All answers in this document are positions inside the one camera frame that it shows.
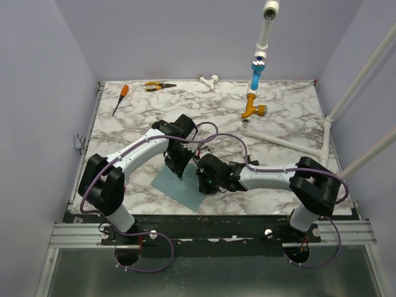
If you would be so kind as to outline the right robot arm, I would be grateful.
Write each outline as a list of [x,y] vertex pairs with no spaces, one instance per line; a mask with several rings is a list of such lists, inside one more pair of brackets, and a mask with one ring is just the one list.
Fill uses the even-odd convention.
[[306,237],[319,217],[330,217],[337,204],[342,180],[310,157],[280,167],[249,163],[222,162],[212,154],[204,155],[197,164],[199,191],[214,194],[221,188],[230,191],[276,189],[293,192],[301,205],[292,211],[285,226],[286,238],[294,243]]

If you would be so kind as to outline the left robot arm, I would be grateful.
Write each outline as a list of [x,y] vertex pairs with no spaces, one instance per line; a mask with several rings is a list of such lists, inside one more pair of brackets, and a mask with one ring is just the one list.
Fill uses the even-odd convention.
[[177,176],[183,172],[193,152],[183,145],[197,129],[193,120],[181,115],[175,122],[155,122],[137,141],[107,157],[92,155],[78,187],[82,203],[88,202],[116,227],[116,237],[123,244],[136,240],[135,218],[123,205],[124,182],[151,158],[164,154],[165,165]]

